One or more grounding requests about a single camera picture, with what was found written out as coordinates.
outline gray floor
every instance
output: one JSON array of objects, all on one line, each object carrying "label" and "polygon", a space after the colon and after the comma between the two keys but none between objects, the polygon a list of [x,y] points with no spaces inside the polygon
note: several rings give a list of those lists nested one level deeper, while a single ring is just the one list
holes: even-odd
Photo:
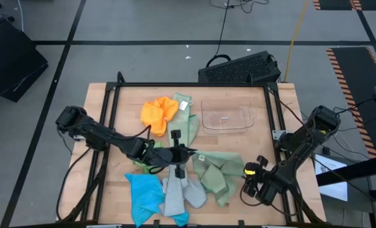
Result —
[{"label": "gray floor", "polygon": [[[2,13],[17,18],[16,1],[1,1]],[[25,33],[35,41],[65,41],[80,0],[22,0]],[[225,1],[214,0],[223,5]],[[270,0],[254,5],[251,14],[229,10],[224,39],[289,41],[303,0]],[[205,0],[87,0],[75,40],[148,41],[217,40],[224,11]],[[366,12],[376,36],[376,11]],[[300,41],[368,41],[355,11],[317,11],[312,0],[303,20]],[[115,79],[122,71],[128,82],[195,82],[197,70],[214,55],[217,46],[71,46],[46,123],[37,145],[11,225],[55,220],[54,207],[70,155],[57,136],[54,121],[66,105],[82,106],[91,82]],[[295,46],[288,81],[295,83],[304,113],[314,107],[347,107],[324,46]],[[0,98],[0,223],[28,150],[63,46],[38,46],[49,68],[18,103]],[[220,53],[239,58],[267,50],[285,70],[288,46],[222,46]],[[351,115],[342,116],[342,129],[355,127]],[[367,154],[357,130],[342,133],[355,151]],[[339,137],[340,143],[346,143]],[[330,140],[327,145],[356,160]],[[342,223],[342,208],[323,202],[329,222]],[[361,227],[361,212],[347,211],[345,225]],[[365,227],[369,226],[365,215]]]}]

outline transparent tray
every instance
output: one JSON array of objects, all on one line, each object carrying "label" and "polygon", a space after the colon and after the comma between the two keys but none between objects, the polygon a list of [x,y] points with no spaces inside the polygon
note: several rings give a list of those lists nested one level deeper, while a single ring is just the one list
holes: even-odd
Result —
[{"label": "transparent tray", "polygon": [[206,134],[241,133],[254,125],[251,102],[245,98],[201,101],[202,124]]}]

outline blue cloth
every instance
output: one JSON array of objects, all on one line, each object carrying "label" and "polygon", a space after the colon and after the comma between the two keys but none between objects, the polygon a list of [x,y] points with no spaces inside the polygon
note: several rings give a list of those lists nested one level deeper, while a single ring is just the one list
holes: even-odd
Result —
[{"label": "blue cloth", "polygon": [[[132,219],[136,227],[150,219],[154,213],[160,213],[159,205],[164,203],[165,195],[160,180],[151,174],[126,174],[132,194]],[[171,216],[178,226],[188,223],[189,213]]]}]

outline wooden table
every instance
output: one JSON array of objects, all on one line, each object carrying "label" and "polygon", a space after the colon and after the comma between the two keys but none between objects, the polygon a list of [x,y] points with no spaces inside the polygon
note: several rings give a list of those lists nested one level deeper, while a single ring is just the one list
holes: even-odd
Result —
[{"label": "wooden table", "polygon": [[[84,108],[89,116],[99,121],[105,84],[90,84]],[[199,124],[199,131],[191,148],[203,151],[224,151],[240,153],[244,163],[255,162],[258,155],[263,155],[272,165],[275,164],[273,145],[266,112],[266,103],[263,88],[258,87],[121,87],[120,97],[115,119],[115,128],[126,136],[140,132],[144,126],[140,121],[141,108],[146,101],[154,101],[155,98],[168,96],[173,97],[175,92],[191,95],[193,105],[191,114],[197,114],[201,118],[201,100],[203,98],[229,99],[247,98],[251,101],[254,125],[247,131],[240,134],[205,134],[202,124]],[[293,84],[279,84],[279,94],[281,101],[287,104],[301,118],[298,99]],[[273,112],[275,116],[276,128],[278,118],[275,111],[275,103],[271,96]],[[108,124],[111,108],[108,108],[106,120]],[[282,107],[287,130],[295,131],[301,124],[293,117],[289,110]],[[153,137],[155,141],[161,141],[164,146],[168,145],[166,135],[163,137]],[[73,150],[71,163],[76,160],[86,150],[85,142],[76,142]],[[60,214],[68,215],[85,191],[89,168],[91,164],[92,152],[79,161],[70,172],[60,204]],[[192,170],[192,162],[187,164],[190,178],[197,178]],[[110,149],[110,158],[104,185],[103,200],[99,223],[133,224],[130,215],[131,197],[130,183],[124,177],[126,173],[140,173],[141,168],[133,165],[132,161],[126,158],[120,150],[114,146]],[[168,174],[166,171],[158,174],[162,179]],[[298,170],[298,181],[303,197],[310,208],[322,219],[325,220],[322,200],[320,197],[317,181],[315,178],[312,161],[309,159]],[[237,178],[237,188],[229,204],[220,208],[212,194],[208,195],[208,202],[199,209],[192,208],[185,204],[190,212],[190,224],[201,225],[237,225],[238,220],[244,220],[246,225],[285,225],[285,217],[276,212],[270,206],[260,205],[257,207],[246,206],[239,199],[239,190],[243,180]],[[256,199],[251,199],[244,194],[244,200],[249,203],[257,203]],[[92,207],[94,206],[95,195],[91,197],[88,219],[92,218]],[[282,210],[282,198],[277,195],[273,204]],[[294,212],[292,196],[289,197],[289,204]],[[160,224],[175,224],[170,218],[161,215],[153,215],[146,223],[153,224],[153,220],[160,220]]]}]

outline white label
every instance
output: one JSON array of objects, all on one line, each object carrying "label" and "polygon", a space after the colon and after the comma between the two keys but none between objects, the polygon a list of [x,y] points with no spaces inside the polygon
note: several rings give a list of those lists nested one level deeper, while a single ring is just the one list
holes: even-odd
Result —
[{"label": "white label", "polygon": [[187,108],[187,106],[188,106],[188,102],[183,101],[183,102],[181,102],[181,104],[180,104],[180,109],[181,109],[182,111],[184,111],[184,110]]}]

